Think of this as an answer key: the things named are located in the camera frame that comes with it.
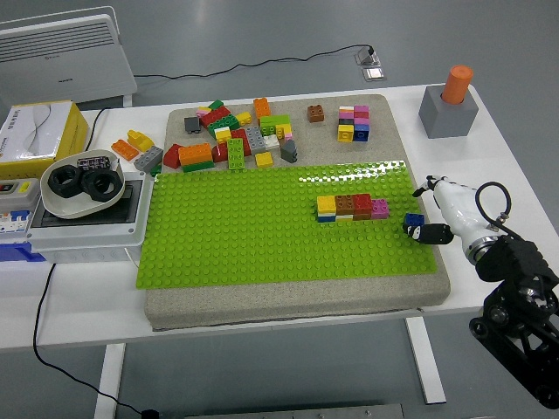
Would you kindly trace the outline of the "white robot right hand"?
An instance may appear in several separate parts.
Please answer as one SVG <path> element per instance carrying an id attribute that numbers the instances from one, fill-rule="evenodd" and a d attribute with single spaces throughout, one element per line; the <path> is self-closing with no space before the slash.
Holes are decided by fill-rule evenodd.
<path id="1" fill-rule="evenodd" d="M 423 226 L 403 224 L 404 232 L 421 244 L 449 244 L 455 236 L 462 241 L 464 251 L 481 241 L 494 241 L 498 233 L 487 228 L 475 203 L 476 190 L 451 182 L 446 176 L 428 175 L 425 183 L 413 192 L 419 197 L 431 190 L 445 220 Z"/>

